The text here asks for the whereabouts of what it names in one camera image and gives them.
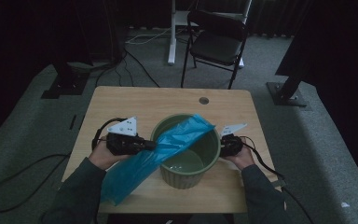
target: gray sleeve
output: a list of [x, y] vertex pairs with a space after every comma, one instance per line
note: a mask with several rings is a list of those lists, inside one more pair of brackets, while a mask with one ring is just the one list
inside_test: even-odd
[[272, 187], [257, 165], [244, 168], [241, 175], [250, 223], [292, 223], [284, 210], [282, 194]]
[[87, 223], [97, 212], [106, 171], [85, 158], [65, 180], [40, 223]]

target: hand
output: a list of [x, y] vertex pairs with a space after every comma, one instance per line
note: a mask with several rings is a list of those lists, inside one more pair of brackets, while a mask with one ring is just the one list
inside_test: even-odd
[[92, 150], [89, 155], [89, 161], [102, 170], [106, 170], [118, 161], [127, 159], [130, 155], [115, 156], [106, 147], [106, 136], [103, 140], [98, 142], [98, 145]]
[[224, 157], [223, 159], [232, 161], [240, 170], [244, 169], [245, 167], [255, 164], [255, 161], [252, 156], [252, 151], [250, 148], [248, 148], [246, 146], [242, 146], [242, 150], [237, 155], [227, 156], [227, 157]]

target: black chair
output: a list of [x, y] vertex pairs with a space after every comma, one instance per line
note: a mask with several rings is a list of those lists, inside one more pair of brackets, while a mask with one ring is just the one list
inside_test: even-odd
[[[197, 38], [195, 38], [194, 28], [200, 30]], [[193, 56], [194, 67], [197, 67], [196, 62], [199, 62], [231, 71], [231, 80], [228, 85], [230, 90], [238, 72], [248, 35], [246, 25], [228, 16], [193, 10], [187, 15], [187, 30], [190, 37], [186, 46], [181, 87], [183, 88], [185, 81], [187, 58], [190, 53]]]

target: green ceramic bowl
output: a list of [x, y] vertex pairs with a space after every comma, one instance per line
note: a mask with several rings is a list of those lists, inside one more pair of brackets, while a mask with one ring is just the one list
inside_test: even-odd
[[[190, 117], [191, 114], [176, 114], [163, 119], [153, 130], [151, 140], [156, 141], [162, 133]], [[163, 162], [160, 166], [162, 178], [176, 189], [192, 188], [216, 163], [219, 154], [220, 138], [213, 129], [186, 151]]]

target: wooden table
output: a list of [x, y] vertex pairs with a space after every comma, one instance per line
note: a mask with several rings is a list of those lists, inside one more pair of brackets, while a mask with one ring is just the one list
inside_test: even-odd
[[[207, 98], [209, 103], [201, 104], [202, 97]], [[216, 125], [219, 133], [226, 125], [248, 123], [247, 127], [235, 134], [252, 138], [265, 164], [273, 168], [248, 91], [98, 87], [92, 96], [62, 180], [88, 157], [96, 130], [109, 119], [136, 116], [138, 134], [149, 139], [159, 121], [177, 113], [198, 113]], [[270, 181], [277, 179], [276, 175], [261, 165], [259, 167]], [[159, 170], [156, 170], [120, 205], [101, 203], [100, 212], [243, 213], [246, 212], [246, 203], [240, 171], [230, 161], [219, 159], [192, 189], [170, 187], [161, 178]]]

